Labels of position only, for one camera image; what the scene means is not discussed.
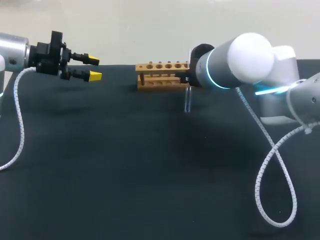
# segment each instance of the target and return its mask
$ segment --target black table surface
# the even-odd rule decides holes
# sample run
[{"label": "black table surface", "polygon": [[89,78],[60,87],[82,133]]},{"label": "black table surface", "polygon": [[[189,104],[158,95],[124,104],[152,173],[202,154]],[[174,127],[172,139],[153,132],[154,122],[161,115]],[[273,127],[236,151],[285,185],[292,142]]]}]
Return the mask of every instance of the black table surface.
[{"label": "black table surface", "polygon": [[[298,65],[301,78],[320,72],[320,60]],[[298,211],[279,229],[254,198],[271,148],[235,90],[195,89],[185,114],[183,91],[138,92],[134,66],[91,69],[102,81],[38,73],[20,81],[25,145],[0,172],[2,240],[319,239],[319,130],[280,149]],[[20,140],[13,82],[0,118],[1,165]],[[253,88],[242,90],[259,114]],[[267,130],[276,142],[296,127]],[[261,200],[272,219],[289,217],[291,195],[275,158]]]}]

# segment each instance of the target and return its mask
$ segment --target cable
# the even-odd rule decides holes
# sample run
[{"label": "cable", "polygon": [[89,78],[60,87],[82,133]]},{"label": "cable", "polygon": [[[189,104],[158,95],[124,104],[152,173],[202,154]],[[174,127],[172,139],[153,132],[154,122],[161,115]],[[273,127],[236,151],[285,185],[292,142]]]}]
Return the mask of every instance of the cable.
[{"label": "cable", "polygon": [[[282,139],[285,140],[283,142],[281,142],[281,144],[279,146],[277,146],[279,144],[279,142],[282,140],[280,140],[276,145],[274,143],[274,141],[272,140],[272,138],[270,137],[269,133],[267,132],[267,130],[265,129],[264,125],[261,123],[261,121],[259,120],[259,118],[257,117],[257,115],[255,114],[255,112],[253,111],[253,109],[250,107],[248,101],[246,100],[245,96],[243,95],[243,93],[241,92],[240,88],[237,87],[236,88],[236,92],[238,93],[240,99],[242,100],[242,102],[244,103],[245,107],[247,108],[247,110],[249,111],[249,113],[251,114],[251,116],[253,117],[253,119],[255,120],[255,122],[258,124],[258,126],[260,127],[260,129],[262,130],[263,134],[265,135],[266,139],[268,140],[269,144],[272,146],[272,150],[269,152],[269,154],[267,155],[267,157],[264,159],[262,166],[258,172],[258,175],[256,177],[256,181],[255,181],[255,187],[254,187],[254,196],[255,196],[255,203],[256,206],[260,212],[260,214],[262,215],[262,217],[271,225],[278,227],[278,228],[283,228],[288,226],[289,224],[292,223],[292,221],[295,219],[296,217],[296,213],[297,213],[297,208],[298,208],[298,203],[297,203],[297,197],[296,197],[296,192],[293,186],[293,183],[291,181],[291,178],[289,176],[289,173],[287,171],[286,165],[280,155],[280,153],[278,152],[278,148],[290,137],[292,137],[291,135],[288,137],[287,135],[289,135],[290,133],[294,132],[295,130],[289,132],[287,135],[285,135]],[[298,127],[297,129],[302,128],[302,130],[304,130],[305,128],[303,126]],[[280,163],[280,166],[283,170],[285,179],[288,183],[290,192],[291,192],[291,197],[292,197],[292,212],[290,217],[285,221],[285,222],[276,222],[273,221],[270,217],[268,217],[268,215],[266,214],[266,212],[264,211],[264,208],[262,207],[261,204],[261,200],[260,200],[260,182],[262,180],[262,177],[264,175],[265,169],[271,159],[271,157],[276,154],[276,157],[278,158],[278,161]]]},{"label": "cable", "polygon": [[13,96],[14,96],[14,103],[15,103],[15,108],[16,108],[16,114],[18,117],[19,121],[19,127],[20,127],[20,145],[19,148],[14,155],[14,157],[5,165],[0,166],[0,171],[10,167],[20,156],[22,149],[24,148],[25,144],[25,129],[24,129],[24,122],[22,120],[22,115],[21,115],[21,110],[20,110],[20,105],[19,105],[19,98],[18,98],[18,84],[20,82],[20,79],[22,76],[28,72],[35,72],[36,68],[35,67],[29,67],[24,69],[19,73],[19,75],[16,77],[15,82],[14,82],[14,87],[13,87]]}]

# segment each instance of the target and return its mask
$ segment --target yellow fingertip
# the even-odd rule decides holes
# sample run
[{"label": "yellow fingertip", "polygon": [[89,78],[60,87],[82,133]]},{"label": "yellow fingertip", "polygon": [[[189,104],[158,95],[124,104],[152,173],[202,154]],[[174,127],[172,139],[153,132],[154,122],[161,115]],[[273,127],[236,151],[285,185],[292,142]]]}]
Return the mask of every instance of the yellow fingertip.
[{"label": "yellow fingertip", "polygon": [[100,81],[102,79],[102,73],[96,71],[90,71],[89,82]]},{"label": "yellow fingertip", "polygon": [[91,55],[89,55],[89,58],[90,58],[90,59],[96,59],[96,60],[99,60],[99,61],[100,61],[100,59],[99,59],[99,58],[96,58],[96,57],[91,56]]}]

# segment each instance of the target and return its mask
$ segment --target white wall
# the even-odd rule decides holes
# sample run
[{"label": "white wall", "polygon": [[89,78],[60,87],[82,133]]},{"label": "white wall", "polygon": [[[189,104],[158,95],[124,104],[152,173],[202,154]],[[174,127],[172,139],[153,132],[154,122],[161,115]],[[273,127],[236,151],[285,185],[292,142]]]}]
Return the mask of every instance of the white wall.
[{"label": "white wall", "polygon": [[245,32],[318,59],[319,8],[316,0],[0,0],[0,32],[36,44],[61,31],[73,51],[110,65],[186,61],[197,44]]}]

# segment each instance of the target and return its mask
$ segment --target screw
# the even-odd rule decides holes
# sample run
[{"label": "screw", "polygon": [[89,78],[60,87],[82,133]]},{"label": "screw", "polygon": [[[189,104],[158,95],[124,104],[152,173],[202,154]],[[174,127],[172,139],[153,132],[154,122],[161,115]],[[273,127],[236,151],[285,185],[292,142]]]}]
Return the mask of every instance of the screw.
[{"label": "screw", "polygon": [[9,63],[10,63],[11,65],[16,65],[16,64],[17,64],[17,61],[14,60],[14,59],[10,59],[10,60],[9,60]]}]

